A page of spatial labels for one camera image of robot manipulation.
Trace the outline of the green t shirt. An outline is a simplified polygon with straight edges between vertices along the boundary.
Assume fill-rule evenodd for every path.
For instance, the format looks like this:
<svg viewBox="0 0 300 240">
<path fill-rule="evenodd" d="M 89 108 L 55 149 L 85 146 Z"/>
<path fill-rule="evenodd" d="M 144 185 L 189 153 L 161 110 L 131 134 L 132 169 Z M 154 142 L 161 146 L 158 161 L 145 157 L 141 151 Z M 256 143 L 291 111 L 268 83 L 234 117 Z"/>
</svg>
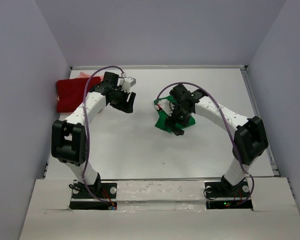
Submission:
<svg viewBox="0 0 300 240">
<path fill-rule="evenodd" d="M 168 95 L 168 96 L 163 97 L 163 98 L 159 98 L 158 100 L 162 100 L 162 99 L 169 100 L 172 103 L 172 105 L 175 103 L 175 100 L 171 95 Z M 162 131 L 168 132 L 168 130 L 164 126 L 165 120 L 168 117 L 168 115 L 164 111 L 156 110 L 156 112 L 158 113 L 158 120 L 157 120 L 157 122 L 155 123 L 154 126 L 158 129 L 162 130 Z M 179 123 L 177 123 L 176 126 L 183 130 L 183 129 L 188 128 L 190 126 L 193 126 L 195 124 L 196 124 L 195 119 L 192 116 L 190 116 L 189 122 L 186 124 L 186 126 L 182 126 Z"/>
</svg>

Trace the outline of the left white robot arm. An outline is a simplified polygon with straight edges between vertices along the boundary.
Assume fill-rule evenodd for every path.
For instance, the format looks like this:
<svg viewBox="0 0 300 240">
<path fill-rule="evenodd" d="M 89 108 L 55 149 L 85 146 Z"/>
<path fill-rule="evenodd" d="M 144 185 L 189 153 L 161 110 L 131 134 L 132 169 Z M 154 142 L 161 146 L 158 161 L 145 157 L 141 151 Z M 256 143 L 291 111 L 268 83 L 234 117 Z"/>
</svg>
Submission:
<svg viewBox="0 0 300 240">
<path fill-rule="evenodd" d="M 52 124 L 51 155 L 65 164 L 76 177 L 70 185 L 74 191 L 96 199 L 102 188 L 101 176 L 89 162 L 90 123 L 105 107 L 127 114 L 133 112 L 136 93 L 131 88 L 136 79 L 125 73 L 106 71 L 101 82 L 83 89 L 82 103 L 64 120 Z"/>
</svg>

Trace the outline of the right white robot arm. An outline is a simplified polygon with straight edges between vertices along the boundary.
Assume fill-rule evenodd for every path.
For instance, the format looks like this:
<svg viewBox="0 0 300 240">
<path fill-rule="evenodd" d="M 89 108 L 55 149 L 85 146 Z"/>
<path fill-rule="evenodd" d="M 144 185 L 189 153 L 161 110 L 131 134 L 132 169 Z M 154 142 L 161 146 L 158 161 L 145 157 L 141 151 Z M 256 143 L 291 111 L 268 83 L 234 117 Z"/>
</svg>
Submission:
<svg viewBox="0 0 300 240">
<path fill-rule="evenodd" d="M 187 82 L 170 84 L 172 102 L 157 101 L 157 106 L 167 115 L 164 126 L 176 136 L 182 136 L 183 128 L 195 114 L 227 132 L 232 145 L 233 160 L 221 180 L 205 191 L 214 199 L 231 197 L 249 175 L 252 164 L 269 146 L 263 120 L 258 116 L 240 115 L 222 106 L 200 86 L 193 92 L 186 86 Z"/>
</svg>

